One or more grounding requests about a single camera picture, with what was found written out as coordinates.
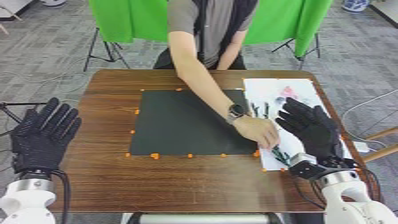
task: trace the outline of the wristwatch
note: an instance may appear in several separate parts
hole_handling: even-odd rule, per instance
[[[245,109],[238,104],[233,104],[228,112],[228,123],[233,125],[235,120],[244,117]]]

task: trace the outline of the human hand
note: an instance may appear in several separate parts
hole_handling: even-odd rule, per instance
[[[311,108],[293,98],[286,99],[276,122],[302,141],[306,153],[318,160],[327,157],[343,158],[339,130],[320,106]]]
[[[23,121],[11,133],[16,173],[36,169],[59,169],[82,119],[77,117],[78,110],[68,104],[62,104],[55,112],[57,107],[59,99],[52,98],[39,113],[34,109],[27,110]]]
[[[277,129],[268,119],[244,116],[233,122],[240,135],[258,142],[261,148],[272,149],[279,144]]]

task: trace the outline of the black glove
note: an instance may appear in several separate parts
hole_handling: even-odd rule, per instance
[[[55,112],[57,106],[59,99],[52,98],[39,114],[34,109],[27,110],[23,121],[11,133],[16,173],[59,169],[82,119],[77,118],[78,110],[68,104],[62,104]]]
[[[302,141],[306,153],[313,155],[318,161],[327,158],[343,159],[343,147],[339,141],[339,130],[332,119],[329,118],[320,106],[311,108],[295,99],[286,99],[279,111],[277,124]]]

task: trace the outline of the dark clothing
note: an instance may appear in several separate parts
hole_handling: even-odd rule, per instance
[[[208,70],[215,70],[217,66],[219,66],[219,61],[217,61],[215,65],[208,68]],[[165,49],[165,51],[162,52],[162,54],[158,56],[158,61],[156,61],[153,69],[176,69],[174,64],[172,64],[169,49]],[[238,55],[235,62],[229,66],[229,69],[231,70],[245,70],[245,62],[244,62],[242,55]]]

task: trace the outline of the black vest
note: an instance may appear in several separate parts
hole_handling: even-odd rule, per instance
[[[196,28],[194,28],[194,33],[197,33],[204,30],[204,24],[206,24],[206,9],[208,9],[208,0],[192,0],[197,8],[199,8],[199,16],[196,20]],[[247,16],[252,13],[254,7],[258,5],[258,0],[235,0],[235,5],[233,5],[233,13],[231,13],[231,20],[229,20],[229,27],[228,27],[228,32],[226,36],[222,39],[220,43],[220,52],[219,55],[224,54],[228,45],[233,40],[233,35],[240,29],[240,26],[245,22]],[[204,32],[199,33],[199,52],[197,52],[197,58],[203,61],[204,60]]]

